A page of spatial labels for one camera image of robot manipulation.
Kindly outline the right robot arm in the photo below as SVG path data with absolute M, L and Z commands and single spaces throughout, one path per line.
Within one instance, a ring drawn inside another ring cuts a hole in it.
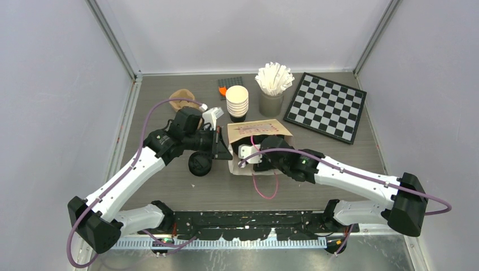
M 364 171 L 340 163 L 321 152 L 296 150 L 283 138 L 270 135 L 260 143 L 263 159 L 298 182 L 334 186 L 364 198 L 328 201 L 322 222 L 329 231 L 351 224 L 385 224 L 410 237 L 421 234 L 428 199 L 417 176 L 401 177 Z

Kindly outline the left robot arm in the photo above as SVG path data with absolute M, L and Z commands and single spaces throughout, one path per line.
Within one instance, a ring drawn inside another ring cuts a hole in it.
M 168 233 L 175 214 L 161 201 L 128 211 L 121 208 L 149 178 L 186 150 L 205 155 L 208 160 L 231 160 L 221 127 L 216 124 L 223 113 L 220 107 L 184 107 L 164 128 L 142 136 L 132 159 L 112 179 L 85 199 L 76 196 L 69 201 L 68 212 L 76 233 L 98 254 L 138 231 Z

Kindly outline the stack of paper cups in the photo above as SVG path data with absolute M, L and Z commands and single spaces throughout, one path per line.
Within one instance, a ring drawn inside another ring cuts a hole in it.
M 246 120 L 249 110 L 249 92 L 244 86 L 234 85 L 225 93 L 227 111 L 233 123 Z

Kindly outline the yellow pink paper bag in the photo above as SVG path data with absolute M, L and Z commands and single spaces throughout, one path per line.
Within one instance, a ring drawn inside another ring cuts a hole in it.
M 282 173 L 277 169 L 268 170 L 265 172 L 254 172 L 253 165 L 247 164 L 244 168 L 240 168 L 240 165 L 245 160 L 240 161 L 238 158 L 238 148 L 240 145 L 255 145 L 259 144 L 267 136 L 284 136 L 285 141 L 295 146 L 295 139 L 292 133 L 284 127 L 276 119 L 259 120 L 259 121 L 247 121 L 242 123 L 230 123 L 227 125 L 228 134 L 228 150 L 233 156 L 233 159 L 228 161 L 228 167 L 231 174 L 235 176 L 249 176 L 252 178 L 254 188 L 256 192 L 264 199 L 273 199 L 278 192 L 279 180 L 278 177 Z M 274 176 L 276 180 L 275 191 L 271 196 L 262 194 L 258 189 L 257 181 L 262 176 Z

